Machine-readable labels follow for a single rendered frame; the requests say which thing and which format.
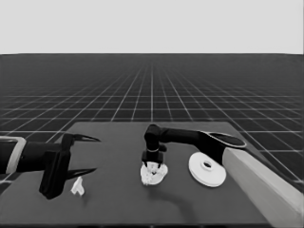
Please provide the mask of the small white T-shaped piece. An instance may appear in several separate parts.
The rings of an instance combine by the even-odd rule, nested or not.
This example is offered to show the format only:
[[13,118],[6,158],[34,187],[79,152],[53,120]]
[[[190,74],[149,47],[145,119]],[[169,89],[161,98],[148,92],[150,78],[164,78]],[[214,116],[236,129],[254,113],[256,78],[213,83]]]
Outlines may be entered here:
[[77,180],[72,185],[71,193],[74,195],[78,194],[79,196],[83,196],[85,192],[86,191],[83,187],[83,178],[78,177]]

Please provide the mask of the large thick white disc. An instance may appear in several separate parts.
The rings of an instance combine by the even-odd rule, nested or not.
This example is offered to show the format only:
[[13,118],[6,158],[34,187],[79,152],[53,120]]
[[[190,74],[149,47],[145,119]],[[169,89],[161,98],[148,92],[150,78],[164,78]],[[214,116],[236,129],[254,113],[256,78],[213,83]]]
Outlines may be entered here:
[[196,152],[190,156],[188,169],[196,181],[208,187],[221,186],[227,176],[222,165],[201,152]]

